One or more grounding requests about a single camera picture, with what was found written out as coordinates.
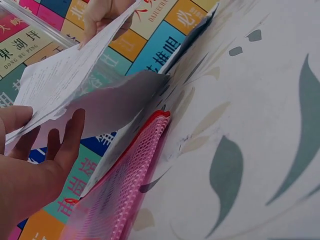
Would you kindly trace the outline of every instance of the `colorful tablecloth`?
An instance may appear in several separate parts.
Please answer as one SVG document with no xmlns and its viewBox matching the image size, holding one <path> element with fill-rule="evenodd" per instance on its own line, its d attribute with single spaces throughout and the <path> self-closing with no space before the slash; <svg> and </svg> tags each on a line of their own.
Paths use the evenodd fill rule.
<svg viewBox="0 0 320 240">
<path fill-rule="evenodd" d="M 68 36 L 82 40 L 82 0 L 15 0 L 27 11 Z M 217 0 L 144 0 L 135 12 L 130 30 L 112 42 L 103 61 L 123 75 L 149 69 L 157 72 Z M 63 50 L 44 33 L 36 31 L 12 14 L 0 11 L 0 107 L 13 104 L 26 66 Z M 104 85 L 105 76 L 95 76 L 91 91 Z M 79 157 L 60 197 L 21 222 L 10 240 L 56 240 L 72 212 L 65 198 L 78 199 L 116 132 L 83 139 Z M 41 163 L 46 148 L 33 150 L 29 162 Z"/>
</svg>

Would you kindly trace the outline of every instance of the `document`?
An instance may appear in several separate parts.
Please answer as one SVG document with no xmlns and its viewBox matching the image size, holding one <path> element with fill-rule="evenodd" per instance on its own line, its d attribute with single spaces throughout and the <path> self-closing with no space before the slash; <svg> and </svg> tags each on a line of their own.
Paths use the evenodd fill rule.
<svg viewBox="0 0 320 240">
<path fill-rule="evenodd" d="M 77 93 L 104 49 L 141 2 L 137 0 L 81 50 L 77 45 L 73 46 L 24 70 L 14 105 L 31 106 L 33 116 L 26 126 L 6 135 L 7 151 L 22 135 L 39 125 L 42 129 L 33 148 L 45 147 L 49 130 L 57 128 L 63 135 L 66 122 L 78 108 L 87 112 L 84 138 L 116 131 L 139 113 L 166 78 L 165 75 L 143 71 L 124 77 L 121 85 L 83 96 Z"/>
</svg>

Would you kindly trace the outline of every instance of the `white paper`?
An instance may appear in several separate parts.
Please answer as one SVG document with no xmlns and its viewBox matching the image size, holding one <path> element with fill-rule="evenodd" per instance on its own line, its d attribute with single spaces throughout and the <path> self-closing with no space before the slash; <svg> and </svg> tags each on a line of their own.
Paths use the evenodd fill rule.
<svg viewBox="0 0 320 240">
<path fill-rule="evenodd" d="M 86 112 L 82 138 L 111 133 L 123 128 L 147 105 L 167 77 L 152 71 L 142 71 L 124 77 L 121 86 L 97 89 L 73 100 L 65 108 L 51 113 L 49 120 L 40 121 L 41 130 L 32 148 L 46 147 L 51 129 L 58 129 L 62 140 L 67 121 L 74 111 L 80 108 Z M 6 153 L 17 141 L 18 139 L 15 139 L 6 146 Z"/>
<path fill-rule="evenodd" d="M 6 144 L 61 115 L 104 49 L 141 2 L 137 0 L 81 50 L 77 50 L 77 46 L 71 47 L 25 69 L 21 78 L 23 84 L 14 105 L 33 107 L 33 116 L 25 127 L 6 136 Z"/>
</svg>

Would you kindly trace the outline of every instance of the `green leaf print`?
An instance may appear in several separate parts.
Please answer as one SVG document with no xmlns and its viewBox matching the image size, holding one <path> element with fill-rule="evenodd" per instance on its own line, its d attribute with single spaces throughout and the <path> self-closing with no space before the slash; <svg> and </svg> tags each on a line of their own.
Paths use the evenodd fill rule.
<svg viewBox="0 0 320 240">
<path fill-rule="evenodd" d="M 299 147 L 293 164 L 282 185 L 274 196 L 266 203 L 284 194 L 306 170 L 320 148 L 320 82 L 311 71 L 306 56 L 299 80 L 299 96 L 301 109 L 301 135 Z"/>
<path fill-rule="evenodd" d="M 244 161 L 240 148 L 236 143 L 223 136 L 210 168 L 210 184 L 220 200 L 219 217 L 210 233 L 209 238 L 229 214 L 237 198 Z"/>
</svg>

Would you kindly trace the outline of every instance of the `orange square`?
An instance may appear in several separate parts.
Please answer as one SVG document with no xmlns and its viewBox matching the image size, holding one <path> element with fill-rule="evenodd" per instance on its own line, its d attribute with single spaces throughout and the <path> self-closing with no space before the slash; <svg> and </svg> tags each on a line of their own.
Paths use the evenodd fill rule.
<svg viewBox="0 0 320 240">
<path fill-rule="evenodd" d="M 84 30 L 65 19 L 61 28 L 61 33 L 65 34 L 69 39 L 76 44 L 80 43 L 84 36 Z"/>
<path fill-rule="evenodd" d="M 133 62 L 144 48 L 147 40 L 131 29 L 112 41 L 109 46 Z"/>
<path fill-rule="evenodd" d="M 63 228 L 62 222 L 40 210 L 28 219 L 19 240 L 57 240 Z"/>
<path fill-rule="evenodd" d="M 200 23 L 201 19 L 207 14 L 202 8 L 198 7 L 190 0 L 180 0 L 172 8 L 165 20 L 187 35 Z"/>
<path fill-rule="evenodd" d="M 72 0 L 65 18 L 82 29 L 85 29 L 84 13 L 87 3 L 82 0 Z"/>
</svg>

